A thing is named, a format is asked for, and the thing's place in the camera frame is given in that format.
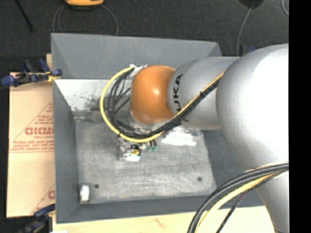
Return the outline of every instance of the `cable on floor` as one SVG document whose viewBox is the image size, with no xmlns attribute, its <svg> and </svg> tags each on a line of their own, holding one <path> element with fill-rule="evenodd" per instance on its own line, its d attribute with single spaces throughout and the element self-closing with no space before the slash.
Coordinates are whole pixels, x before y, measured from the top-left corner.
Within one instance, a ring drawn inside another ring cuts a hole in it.
<svg viewBox="0 0 311 233">
<path fill-rule="evenodd" d="M 244 21 L 243 21 L 243 23 L 242 23 L 242 25 L 241 25 L 241 28 L 240 28 L 240 31 L 239 31 L 239 34 L 238 34 L 237 46 L 236 46 L 236 56 L 237 56 L 237 57 L 239 56 L 240 37 L 241 37 L 241 34 L 242 34 L 242 30 L 243 30 L 244 25 L 245 25 L 245 23 L 246 23 L 246 21 L 247 21 L 247 19 L 248 19 L 248 17 L 249 17 L 249 14 L 250 14 L 251 11 L 252 11 L 252 8 L 253 8 L 253 6 L 254 6 L 254 3 L 255 3 L 255 0 L 252 1 L 252 4 L 251 4 L 251 6 L 249 7 L 249 9 L 248 9 L 248 11 L 247 11 L 247 14 L 246 14 L 246 16 L 245 16 L 245 18 L 244 18 Z"/>
<path fill-rule="evenodd" d="M 285 6 L 284 6 L 284 1 L 285 0 L 282 0 L 282 9 L 284 10 L 284 12 L 289 16 L 290 13 L 285 9 Z"/>
<path fill-rule="evenodd" d="M 58 26 L 59 31 L 61 33 L 64 32 L 62 27 L 61 27 L 61 19 L 60 19 L 60 17 L 61 17 L 61 14 L 62 14 L 65 6 L 66 6 L 65 4 L 59 6 L 58 9 L 56 10 L 56 12 L 54 13 L 53 20 L 52 20 L 52 33 L 55 32 L 55 24 L 56 24 L 56 22 L 57 22 L 57 26 Z M 117 17 L 113 14 L 113 12 L 109 8 L 107 8 L 107 6 L 102 4 L 101 7 L 104 8 L 113 17 L 113 19 L 114 19 L 114 21 L 116 23 L 116 34 L 115 35 L 118 35 L 119 34 L 119 22 L 118 22 Z"/>
</svg>

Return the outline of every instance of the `black cord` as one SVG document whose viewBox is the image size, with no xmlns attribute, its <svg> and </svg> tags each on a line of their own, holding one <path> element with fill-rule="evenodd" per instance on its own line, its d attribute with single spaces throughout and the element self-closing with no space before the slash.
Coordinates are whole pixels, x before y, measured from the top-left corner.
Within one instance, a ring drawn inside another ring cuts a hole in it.
<svg viewBox="0 0 311 233">
<path fill-rule="evenodd" d="M 226 217 L 224 218 L 224 220 L 222 221 L 221 225 L 219 226 L 218 230 L 216 233 L 220 233 L 220 231 L 223 229 L 223 227 L 225 226 L 225 224 L 228 222 L 230 216 L 232 215 L 232 213 L 234 212 L 234 210 L 238 207 L 238 205 L 243 201 L 244 198 L 247 197 L 247 195 L 249 193 L 251 193 L 251 191 L 253 191 L 255 188 L 257 188 L 258 186 L 268 182 L 269 180 L 275 178 L 276 176 L 278 176 L 279 174 L 273 175 L 267 179 L 265 179 L 264 181 L 260 182 L 259 184 L 253 186 L 252 188 L 248 189 L 246 192 L 244 192 L 239 199 L 233 204 L 233 206 L 231 207 L 230 211 L 228 212 L 228 214 L 226 215 Z"/>
<path fill-rule="evenodd" d="M 130 100 L 130 98 L 126 99 L 115 111 L 115 114 L 118 113 L 118 111 Z"/>
<path fill-rule="evenodd" d="M 24 11 L 23 7 L 21 6 L 19 0 L 14 0 L 14 1 L 15 1 L 16 5 L 18 6 L 20 12 L 23 14 L 23 17 L 25 18 L 25 20 L 26 20 L 26 22 L 28 24 L 28 27 L 30 29 L 30 32 L 34 33 L 35 32 L 35 28 L 34 28 L 33 24 L 31 23 L 31 21 L 29 20 L 26 12 Z"/>
<path fill-rule="evenodd" d="M 220 187 L 218 187 L 205 201 L 204 203 L 200 206 L 200 208 L 197 210 L 196 214 L 192 218 L 192 221 L 189 225 L 187 233 L 194 233 L 195 229 L 197 227 L 197 224 L 206 208 L 210 205 L 210 203 L 220 195 L 223 195 L 225 192 L 228 190 L 232 190 L 236 188 L 237 186 L 243 185 L 244 183 L 253 181 L 255 179 L 261 178 L 263 176 L 273 174 L 277 171 L 287 171 L 289 168 L 289 164 L 279 164 L 279 165 L 273 165 L 273 166 L 268 166 L 268 167 L 263 167 L 259 169 L 255 169 L 252 171 L 249 171 L 245 174 L 241 174 L 232 180 L 224 183 Z"/>
</svg>

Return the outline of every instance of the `black carpet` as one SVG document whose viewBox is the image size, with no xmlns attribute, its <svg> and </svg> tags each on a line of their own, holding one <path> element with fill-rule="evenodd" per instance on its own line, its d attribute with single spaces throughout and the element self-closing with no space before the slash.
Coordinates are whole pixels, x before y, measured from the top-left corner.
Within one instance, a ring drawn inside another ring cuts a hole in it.
<svg viewBox="0 0 311 233">
<path fill-rule="evenodd" d="M 62 8 L 63 0 L 19 2 L 35 32 L 30 31 L 14 0 L 0 0 L 1 77 L 9 70 L 20 69 L 26 58 L 33 58 L 35 63 L 46 56 L 51 51 L 52 31 L 116 34 L 114 17 L 102 7 L 77 11 Z M 261 48 L 289 42 L 289 16 L 284 11 L 289 12 L 289 0 L 106 0 L 104 5 L 117 18 L 119 35 L 215 41 L 225 56 L 234 56 L 237 51 L 242 54 L 243 47 Z M 250 6 L 252 9 L 244 22 Z M 61 12 L 59 16 L 55 15 L 56 11 Z M 31 218 L 4 218 L 7 100 L 7 89 L 0 90 L 0 233 L 14 232 L 31 221 Z"/>
</svg>

